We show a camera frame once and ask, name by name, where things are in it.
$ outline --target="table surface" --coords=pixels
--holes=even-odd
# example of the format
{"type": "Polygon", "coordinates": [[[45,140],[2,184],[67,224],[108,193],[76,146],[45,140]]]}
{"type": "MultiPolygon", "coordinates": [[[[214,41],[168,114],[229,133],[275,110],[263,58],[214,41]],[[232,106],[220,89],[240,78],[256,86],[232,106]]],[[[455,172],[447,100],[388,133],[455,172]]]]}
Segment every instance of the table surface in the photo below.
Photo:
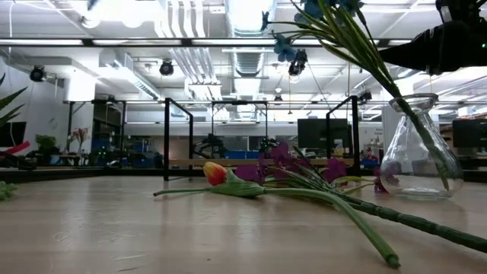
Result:
{"type": "MultiPolygon", "coordinates": [[[[487,254],[362,214],[398,253],[389,269],[344,215],[280,196],[212,193],[152,197],[206,186],[202,178],[92,177],[20,185],[0,202],[0,273],[487,273],[487,254]]],[[[487,237],[487,185],[451,200],[358,194],[382,206],[487,237]]]]}

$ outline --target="red and yellow tulip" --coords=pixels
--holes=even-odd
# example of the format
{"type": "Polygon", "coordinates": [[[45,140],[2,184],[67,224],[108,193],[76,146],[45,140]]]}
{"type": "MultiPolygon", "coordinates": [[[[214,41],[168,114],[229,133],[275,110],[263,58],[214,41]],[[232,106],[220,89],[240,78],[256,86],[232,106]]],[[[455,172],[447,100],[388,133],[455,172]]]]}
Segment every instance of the red and yellow tulip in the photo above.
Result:
{"type": "Polygon", "coordinates": [[[208,183],[212,186],[224,183],[227,176],[227,170],[213,162],[206,162],[203,166],[203,172],[205,173],[206,179],[208,179],[208,183]]]}

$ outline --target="glass vase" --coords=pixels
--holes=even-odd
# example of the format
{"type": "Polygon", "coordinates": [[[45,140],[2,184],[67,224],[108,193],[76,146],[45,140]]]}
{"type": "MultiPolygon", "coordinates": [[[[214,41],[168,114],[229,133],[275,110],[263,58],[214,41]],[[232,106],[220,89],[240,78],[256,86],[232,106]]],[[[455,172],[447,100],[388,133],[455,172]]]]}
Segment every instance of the glass vase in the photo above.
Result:
{"type": "Polygon", "coordinates": [[[380,165],[380,181],[396,196],[448,199],[463,184],[463,170],[429,116],[436,94],[413,94],[391,100],[402,114],[380,165]]]}

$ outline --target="monitor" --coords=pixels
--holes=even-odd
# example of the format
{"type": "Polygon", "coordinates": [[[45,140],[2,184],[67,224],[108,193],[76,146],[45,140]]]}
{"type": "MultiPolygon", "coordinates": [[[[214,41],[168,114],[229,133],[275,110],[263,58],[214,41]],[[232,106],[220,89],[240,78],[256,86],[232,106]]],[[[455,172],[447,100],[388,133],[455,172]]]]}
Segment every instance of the monitor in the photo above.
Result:
{"type": "Polygon", "coordinates": [[[458,119],[452,125],[455,148],[487,147],[487,119],[458,119]]]}
{"type": "MultiPolygon", "coordinates": [[[[349,121],[330,119],[333,143],[341,142],[343,148],[349,146],[349,121]]],[[[298,119],[299,148],[326,148],[326,119],[298,119]]]]}

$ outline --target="black metal frame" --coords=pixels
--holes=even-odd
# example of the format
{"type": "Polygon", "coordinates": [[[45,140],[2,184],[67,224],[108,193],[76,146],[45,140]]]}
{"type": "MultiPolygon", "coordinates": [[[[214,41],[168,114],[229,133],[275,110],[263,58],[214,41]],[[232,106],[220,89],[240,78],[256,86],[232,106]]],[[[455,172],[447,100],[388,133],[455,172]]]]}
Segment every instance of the black metal frame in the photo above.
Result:
{"type": "MultiPolygon", "coordinates": [[[[191,112],[186,110],[180,104],[178,104],[175,100],[171,98],[166,98],[164,100],[164,181],[169,180],[170,168],[169,168],[169,126],[170,126],[170,105],[173,104],[184,113],[189,116],[189,159],[193,159],[193,126],[194,126],[194,119],[191,112]]],[[[193,166],[190,165],[188,168],[188,174],[191,174],[193,171],[193,166]]]]}
{"type": "Polygon", "coordinates": [[[124,101],[124,100],[91,100],[91,101],[65,101],[63,102],[64,104],[69,104],[69,111],[68,111],[68,135],[67,135],[67,139],[69,138],[69,136],[71,135],[72,133],[72,120],[73,120],[73,108],[75,106],[75,104],[104,104],[104,105],[107,105],[108,103],[110,104],[122,104],[123,105],[123,110],[122,110],[122,115],[120,115],[121,117],[121,121],[120,121],[120,140],[119,140],[119,146],[120,146],[120,150],[123,150],[124,149],[124,138],[123,136],[125,135],[125,124],[126,124],[126,120],[127,120],[127,102],[124,101]]]}
{"type": "Polygon", "coordinates": [[[341,106],[344,104],[347,104],[349,101],[352,102],[352,143],[353,146],[350,147],[350,153],[353,154],[353,167],[352,167],[352,173],[351,175],[354,176],[360,176],[361,174],[361,168],[360,168],[360,144],[358,140],[358,98],[357,96],[353,95],[348,98],[346,98],[344,101],[342,101],[340,104],[332,108],[327,114],[326,114],[326,156],[328,159],[332,157],[332,146],[333,146],[333,140],[331,136],[331,122],[330,116],[333,113],[333,111],[338,110],[341,106]]]}
{"type": "Polygon", "coordinates": [[[269,102],[268,101],[264,101],[264,100],[261,100],[261,101],[248,101],[248,100],[232,100],[232,101],[226,101],[226,100],[221,100],[221,101],[212,101],[212,134],[215,134],[215,120],[214,120],[214,112],[215,112],[215,105],[216,104],[222,104],[223,106],[227,105],[227,104],[230,104],[232,106],[245,106],[245,105],[248,105],[248,104],[254,104],[254,105],[258,105],[258,104],[263,104],[264,106],[266,106],[266,112],[264,113],[264,115],[266,116],[266,138],[269,137],[269,128],[268,128],[268,119],[267,119],[267,112],[269,110],[269,102]]]}

